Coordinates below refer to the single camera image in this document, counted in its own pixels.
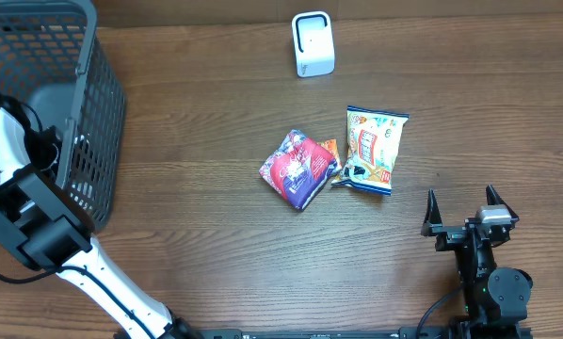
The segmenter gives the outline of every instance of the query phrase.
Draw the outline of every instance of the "wooden surface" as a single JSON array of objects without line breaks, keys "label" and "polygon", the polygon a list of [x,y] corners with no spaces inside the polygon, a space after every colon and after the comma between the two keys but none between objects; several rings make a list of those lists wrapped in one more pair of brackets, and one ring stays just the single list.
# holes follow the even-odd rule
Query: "wooden surface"
[{"label": "wooden surface", "polygon": [[[458,283],[453,254],[419,235],[427,190],[459,224],[493,183],[522,218],[495,259],[535,279],[524,325],[563,339],[563,15],[340,22],[336,71],[303,80],[287,24],[99,37],[128,95],[100,239],[196,327],[415,325]],[[346,105],[411,113],[394,194],[326,187],[299,213],[258,169],[292,128],[335,137],[346,153]],[[26,273],[1,250],[0,268]],[[58,278],[0,283],[0,338],[109,338],[117,328]]]},{"label": "wooden surface", "polygon": [[96,0],[105,27],[287,23],[304,11],[332,20],[559,13],[563,0]]}]

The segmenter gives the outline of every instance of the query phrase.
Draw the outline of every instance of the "basket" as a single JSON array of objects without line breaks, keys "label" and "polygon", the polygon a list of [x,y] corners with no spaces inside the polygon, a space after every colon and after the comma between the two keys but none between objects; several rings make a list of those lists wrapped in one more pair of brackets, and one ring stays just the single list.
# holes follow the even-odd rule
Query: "basket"
[{"label": "basket", "polygon": [[125,96],[96,26],[89,0],[0,1],[0,92],[56,128],[56,184],[101,230],[112,209]]}]

